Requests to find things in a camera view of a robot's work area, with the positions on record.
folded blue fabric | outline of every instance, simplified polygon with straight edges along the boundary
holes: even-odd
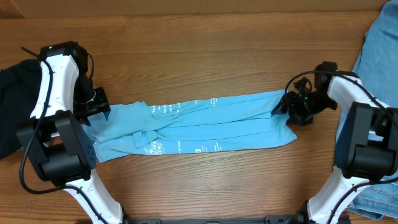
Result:
[[[109,120],[84,126],[100,162],[129,154],[180,154],[262,149],[296,139],[288,115],[271,116],[284,90],[147,106],[111,106]]]
[[[357,73],[363,85],[381,101],[398,108],[398,0],[387,2],[379,18],[368,33],[353,72]],[[337,138],[340,135],[345,114],[341,114]],[[381,140],[369,135],[370,139]],[[391,179],[398,176],[384,177]],[[347,210],[378,220],[387,215],[398,218],[398,183],[374,185],[362,191]]]

black cloth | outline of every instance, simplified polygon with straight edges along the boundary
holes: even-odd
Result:
[[[24,60],[0,71],[0,159],[21,148],[16,126],[29,119],[41,79],[38,60]]]

robotic arm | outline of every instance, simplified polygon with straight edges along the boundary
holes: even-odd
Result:
[[[139,222],[128,219],[123,207],[110,196],[98,177],[95,171],[94,147],[81,124],[90,125],[87,117],[96,113],[104,113],[108,119],[110,107],[104,90],[94,89],[92,80],[86,76],[87,56],[87,51],[76,42],[47,46],[40,51],[42,83],[37,105],[31,119],[17,129],[17,136],[24,149],[29,151],[28,157],[37,175],[43,181],[49,180],[54,186],[70,193],[83,207],[92,223],[182,223],[160,220]],[[44,61],[53,70],[54,85],[50,90],[44,119],[37,127],[40,124],[37,120],[45,106],[51,75]],[[317,113],[325,108],[335,110],[337,104],[348,115],[335,147],[336,167],[321,191],[305,202],[296,216],[271,215],[260,221],[191,220],[189,223],[349,223],[348,219],[339,217],[357,194],[367,187],[360,187],[350,193],[352,186],[380,181],[383,176],[392,175],[397,170],[398,140],[394,137],[398,136],[398,130],[385,117],[385,113],[379,111],[380,105],[386,108],[388,106],[382,102],[374,103],[360,86],[359,77],[350,72],[338,72],[339,76],[330,75],[336,71],[335,63],[324,62],[319,65],[315,72],[316,91],[312,91],[312,84],[307,78],[302,78],[294,83],[298,93],[286,93],[272,111],[273,114],[289,113],[288,123],[298,125],[312,123]],[[397,109],[388,108],[388,111],[398,120]],[[383,141],[369,140],[369,133],[382,136]],[[63,143],[46,147],[44,142],[57,135]]]

wooden table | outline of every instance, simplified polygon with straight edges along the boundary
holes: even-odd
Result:
[[[280,90],[324,60],[352,69],[377,12],[0,20],[0,67],[40,47],[78,41],[95,58],[95,85],[111,104],[164,105]],[[339,111],[291,127],[275,149],[126,156],[98,164],[133,218],[263,217],[294,213],[327,180]],[[0,223],[73,223],[88,217],[65,192],[31,195],[19,184],[22,152],[0,161]],[[30,164],[27,183],[45,189]],[[354,223],[374,223],[354,215]]]

cable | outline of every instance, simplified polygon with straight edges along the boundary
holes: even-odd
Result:
[[[21,49],[39,59],[39,56],[38,56],[37,54],[31,52],[30,50],[26,49],[25,47],[21,47]],[[53,71],[52,71],[52,69],[51,69],[50,64],[49,64],[47,61],[44,60],[43,62],[44,62],[44,64],[49,68],[49,74],[50,74],[49,87],[48,87],[48,90],[47,90],[47,94],[46,94],[46,96],[45,96],[43,112],[42,112],[42,114],[40,115],[40,118],[39,118],[39,120],[38,120],[38,122],[37,122],[37,124],[36,124],[35,129],[33,130],[33,135],[32,135],[32,137],[30,138],[29,143],[28,143],[28,145],[27,145],[27,147],[26,147],[26,149],[25,149],[25,154],[24,154],[24,157],[22,158],[21,166],[20,166],[20,168],[19,168],[19,182],[21,183],[22,187],[23,187],[27,192],[32,193],[32,194],[46,194],[46,193],[56,192],[56,191],[58,191],[58,190],[62,190],[61,187],[55,187],[55,188],[48,189],[48,190],[33,190],[33,189],[31,189],[30,187],[28,187],[28,186],[26,185],[26,183],[25,183],[25,178],[24,178],[24,170],[25,170],[25,163],[26,163],[27,155],[28,155],[28,153],[29,153],[29,151],[30,151],[30,148],[31,148],[31,146],[32,146],[34,137],[36,136],[37,131],[39,130],[40,125],[42,124],[43,118],[44,118],[44,116],[45,116],[45,114],[46,114],[46,112],[47,112],[47,108],[49,107],[50,94],[51,94],[51,89],[52,89]]]
[[[342,74],[339,74],[339,73],[337,73],[337,72],[329,72],[329,71],[318,71],[318,70],[314,70],[314,71],[307,71],[307,72],[300,73],[300,74],[294,76],[294,77],[287,83],[286,88],[285,88],[285,93],[287,93],[287,89],[288,89],[289,85],[290,85],[296,78],[301,77],[301,76],[303,76],[303,75],[311,74],[311,73],[324,73],[324,74],[327,74],[327,75],[337,76],[337,77],[340,77],[340,78],[344,78],[345,80],[348,80],[349,82],[351,82],[351,83],[353,83],[354,85],[358,86],[358,87],[369,97],[369,99],[383,111],[383,113],[387,116],[387,118],[391,121],[391,123],[394,124],[394,126],[398,129],[397,121],[394,119],[394,117],[390,114],[390,112],[388,112],[388,110],[387,110],[383,105],[380,104],[380,102],[377,101],[377,99],[376,99],[374,96],[372,96],[372,94],[370,94],[370,92],[368,92],[368,91],[365,89],[365,87],[363,87],[362,85],[360,85],[357,81],[354,81],[354,80],[352,80],[352,79],[350,79],[350,78],[348,78],[348,77],[346,77],[346,76],[344,76],[344,75],[342,75]],[[330,223],[331,223],[331,221],[332,221],[333,217],[335,216],[336,211],[338,210],[338,207],[341,205],[341,203],[343,203],[344,200],[345,200],[351,193],[356,192],[358,188],[360,188],[360,187],[365,187],[365,186],[369,186],[369,185],[390,184],[390,183],[397,182],[397,181],[398,181],[398,177],[393,178],[393,179],[391,179],[391,180],[383,180],[383,181],[379,181],[379,182],[370,182],[370,181],[369,181],[369,182],[366,182],[366,183],[357,184],[357,185],[353,186],[352,188],[350,188],[350,189],[339,199],[339,201],[337,202],[337,204],[335,205],[335,207],[334,207],[333,210],[331,211],[331,214],[330,214],[330,216],[329,216],[329,219],[328,219],[328,221],[327,221],[327,224],[330,224]]]
[[[94,59],[93,59],[93,56],[91,56],[90,53],[87,53],[87,54],[88,54],[88,56],[89,56],[90,59],[91,59],[91,73],[90,73],[89,79],[91,80],[91,83],[93,83],[93,76],[94,76]]]
[[[29,53],[29,54],[35,56],[37,59],[39,59],[39,56],[38,56],[37,54],[35,54],[35,53],[33,53],[32,51],[26,49],[25,47],[21,47],[21,49],[24,50],[24,51],[26,51],[27,53]],[[43,62],[44,62],[44,64],[47,66],[47,68],[49,69],[49,75],[50,75],[49,87],[48,87],[48,89],[47,89],[47,94],[46,94],[46,96],[45,96],[43,112],[42,112],[42,114],[40,115],[40,118],[39,118],[39,120],[38,120],[38,122],[37,122],[37,124],[36,124],[35,129],[33,130],[33,135],[32,135],[32,137],[31,137],[30,140],[29,140],[29,143],[28,143],[28,145],[27,145],[27,147],[26,147],[26,149],[25,149],[25,153],[24,153],[24,156],[23,156],[22,161],[21,161],[21,166],[20,166],[20,168],[19,168],[19,182],[21,183],[22,187],[23,187],[27,192],[32,193],[32,194],[47,194],[47,193],[56,192],[56,191],[58,191],[58,190],[63,190],[63,189],[73,189],[73,190],[76,190],[77,193],[78,193],[78,194],[81,194],[81,196],[86,200],[88,206],[91,208],[91,210],[93,211],[93,213],[97,216],[98,220],[101,220],[104,224],[108,224],[108,222],[97,212],[97,210],[95,209],[95,207],[93,206],[93,204],[91,203],[91,201],[89,200],[89,198],[85,195],[85,193],[84,193],[80,188],[78,188],[78,187],[70,186],[70,185],[64,185],[64,186],[62,186],[62,187],[54,187],[54,188],[52,188],[52,189],[47,189],[47,190],[33,190],[33,189],[31,189],[30,187],[28,187],[28,186],[26,185],[26,183],[25,183],[24,170],[25,170],[26,159],[27,159],[28,153],[29,153],[29,151],[30,151],[30,148],[31,148],[31,146],[32,146],[34,137],[35,137],[35,135],[37,134],[37,131],[39,130],[40,125],[41,125],[41,123],[42,123],[42,121],[43,121],[43,119],[44,119],[44,117],[45,117],[46,112],[47,112],[47,108],[49,107],[49,101],[50,101],[50,95],[51,95],[51,89],[52,89],[52,83],[53,83],[53,71],[52,71],[52,69],[51,69],[51,66],[50,66],[50,64],[49,64],[46,60],[43,60]],[[92,71],[91,71],[91,76],[90,76],[90,77],[92,77],[93,73],[94,73],[94,61],[93,61],[93,69],[92,69]]]

